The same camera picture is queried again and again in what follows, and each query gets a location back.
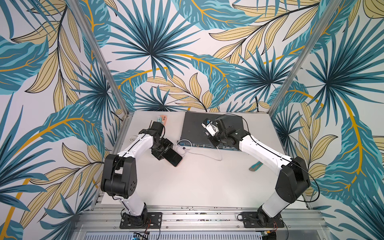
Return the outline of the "black smartphone pink case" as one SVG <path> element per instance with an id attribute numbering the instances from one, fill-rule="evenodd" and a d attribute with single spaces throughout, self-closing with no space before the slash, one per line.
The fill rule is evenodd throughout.
<path id="1" fill-rule="evenodd" d="M 179 163 L 182 161 L 183 157 L 178 154 L 172 148 L 168 148 L 166 151 L 162 153 L 164 159 L 166 159 L 169 163 L 171 163 L 174 167 L 177 167 Z"/>

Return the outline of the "aluminium right corner post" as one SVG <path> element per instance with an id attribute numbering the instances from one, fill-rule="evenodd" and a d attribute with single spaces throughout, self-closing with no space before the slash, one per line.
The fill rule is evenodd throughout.
<path id="1" fill-rule="evenodd" d="M 338 9 L 341 2 L 342 1 L 330 1 L 330 3 L 327 4 L 327 8 L 325 9 L 323 16 L 319 17 L 319 23 L 315 26 L 314 32 L 309 36 L 307 43 L 304 45 L 304 49 L 301 51 L 292 70 L 287 76 L 285 82 L 282 84 L 280 91 L 276 95 L 274 102 L 268 111 L 270 117 L 272 117 L 276 113 L 279 102 L 283 99 L 285 92 L 288 90 L 289 86 L 291 85 L 292 81 L 294 80 L 307 56 L 310 54 L 311 50 L 315 46 L 316 42 L 323 34 L 323 31 L 327 27 L 334 12 Z"/>

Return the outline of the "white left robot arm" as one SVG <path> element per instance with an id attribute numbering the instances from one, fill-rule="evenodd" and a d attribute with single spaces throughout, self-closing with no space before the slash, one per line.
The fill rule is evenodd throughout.
<path id="1" fill-rule="evenodd" d="M 150 128 L 139 132 L 138 137 L 125 150 L 116 155 L 108 155 L 104 162 L 101 190 L 118 200 L 126 212 L 133 217 L 143 217 L 146 204 L 136 193 L 138 184 L 137 163 L 143 153 L 151 150 L 157 160 L 167 160 L 177 167 L 183 157 L 174 149 L 174 144 L 164 137 L 165 126 L 153 122 Z"/>

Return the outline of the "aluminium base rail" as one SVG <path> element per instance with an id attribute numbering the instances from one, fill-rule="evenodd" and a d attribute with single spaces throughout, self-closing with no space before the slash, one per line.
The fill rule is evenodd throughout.
<path id="1" fill-rule="evenodd" d="M 81 214 L 72 240 L 131 240 L 143 229 L 120 229 L 122 208 L 97 204 Z M 160 227 L 152 226 L 150 240 L 262 240 L 264 229 L 247 229 L 241 212 L 252 208 L 164 207 L 150 206 L 149 212 L 161 212 Z M 276 240 L 331 240 L 333 237 L 320 211 L 285 209 L 284 225 L 278 227 Z"/>

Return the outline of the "teal handled tool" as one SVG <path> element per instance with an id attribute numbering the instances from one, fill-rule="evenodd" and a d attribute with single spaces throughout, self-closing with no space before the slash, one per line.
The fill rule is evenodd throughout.
<path id="1" fill-rule="evenodd" d="M 261 162 L 257 162 L 256 164 L 253 164 L 253 165 L 249 168 L 249 171 L 251 171 L 251 172 L 255 172 L 255 171 L 257 171 L 262 165 L 263 165 L 263 163 L 261 163 Z"/>

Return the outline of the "aluminium corner post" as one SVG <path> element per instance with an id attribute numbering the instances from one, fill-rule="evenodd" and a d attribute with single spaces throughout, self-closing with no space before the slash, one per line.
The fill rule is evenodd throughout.
<path id="1" fill-rule="evenodd" d="M 123 97 L 122 97 L 122 95 L 118 89 L 118 86 L 117 86 L 117 84 L 113 78 L 113 75 L 112 75 L 112 73 L 108 67 L 108 64 L 105 61 L 105 58 L 102 54 L 102 51 L 101 51 L 101 49 L 97 43 L 97 40 L 95 38 L 95 35 L 92 32 L 91 26 L 87 22 L 86 15 L 85 15 L 84 11 L 82 10 L 79 1 L 69 0 L 69 1 L 67 1 L 67 3 L 69 5 L 69 7 L 71 8 L 71 10 L 75 16 L 75 19 L 77 20 L 81 30 L 83 31 L 83 33 L 84 33 L 84 35 L 85 35 L 85 37 L 86 37 L 86 39 L 90 45 L 90 48 L 95 55 L 97 62 L 99 63 L 102 71 L 104 72 L 104 75 L 107 79 L 107 82 L 109 83 L 112 92 L 116 96 L 118 104 L 120 105 L 121 109 L 123 110 L 124 116 L 126 118 L 128 118 L 130 112 L 129 112 L 129 110 L 126 106 L 126 103 L 125 103 L 125 101 L 124 101 L 124 99 L 123 99 Z"/>
<path id="2" fill-rule="evenodd" d="M 274 102 L 268 111 L 270 117 L 272 117 L 276 113 L 279 102 L 283 99 L 285 92 L 288 90 L 289 86 L 291 85 L 292 81 L 294 80 L 307 56 L 310 54 L 311 50 L 315 46 L 316 42 L 323 34 L 323 31 L 327 27 L 334 12 L 338 9 L 341 2 L 342 1 L 330 1 L 330 3 L 327 4 L 327 8 L 325 9 L 323 16 L 319 17 L 319 23 L 315 26 L 314 32 L 309 36 L 307 43 L 304 45 L 304 49 L 301 51 L 292 70 L 287 76 L 285 82 L 282 84 L 280 91 L 276 95 Z"/>

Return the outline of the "aluminium left corner post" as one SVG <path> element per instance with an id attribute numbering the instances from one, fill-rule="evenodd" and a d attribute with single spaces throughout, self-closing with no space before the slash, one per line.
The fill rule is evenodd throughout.
<path id="1" fill-rule="evenodd" d="M 86 39 L 90 45 L 90 48 L 95 55 L 97 62 L 99 63 L 102 71 L 104 72 L 104 75 L 107 79 L 107 82 L 109 83 L 112 92 L 116 96 L 118 104 L 120 105 L 121 109 L 123 110 L 124 116 L 126 118 L 128 118 L 130 112 L 129 112 L 129 110 L 126 106 L 126 103 L 125 103 L 125 101 L 124 101 L 124 99 L 123 99 L 123 97 L 122 97 L 122 95 L 118 89 L 118 86 L 117 86 L 117 84 L 113 78 L 113 75 L 112 75 L 112 73 L 108 67 L 108 64 L 105 61 L 105 58 L 102 54 L 102 51 L 101 51 L 101 49 L 97 43 L 97 40 L 95 38 L 95 35 L 92 32 L 91 26 L 87 22 L 86 15 L 85 15 L 84 11 L 82 10 L 79 1 L 69 0 L 69 1 L 67 1 L 67 3 L 69 5 L 69 7 L 71 8 L 71 10 L 75 16 L 75 19 L 77 20 L 81 30 L 83 31 L 83 33 L 84 33 L 84 35 L 85 35 L 85 37 L 86 37 Z"/>

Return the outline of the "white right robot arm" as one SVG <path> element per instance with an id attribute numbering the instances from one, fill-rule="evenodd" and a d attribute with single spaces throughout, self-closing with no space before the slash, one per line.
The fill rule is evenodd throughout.
<path id="1" fill-rule="evenodd" d="M 263 144 L 245 129 L 226 127 L 222 118 L 205 119 L 202 127 L 214 147 L 226 147 L 247 153 L 273 171 L 278 177 L 275 191 L 258 209 L 258 220 L 268 222 L 294 203 L 311 185 L 305 160 L 291 158 Z"/>

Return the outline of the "dark grey network switch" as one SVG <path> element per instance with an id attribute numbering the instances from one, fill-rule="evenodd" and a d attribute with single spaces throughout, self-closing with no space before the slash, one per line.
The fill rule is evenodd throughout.
<path id="1" fill-rule="evenodd" d="M 240 116 L 187 112 L 178 145 L 237 151 L 248 134 Z"/>

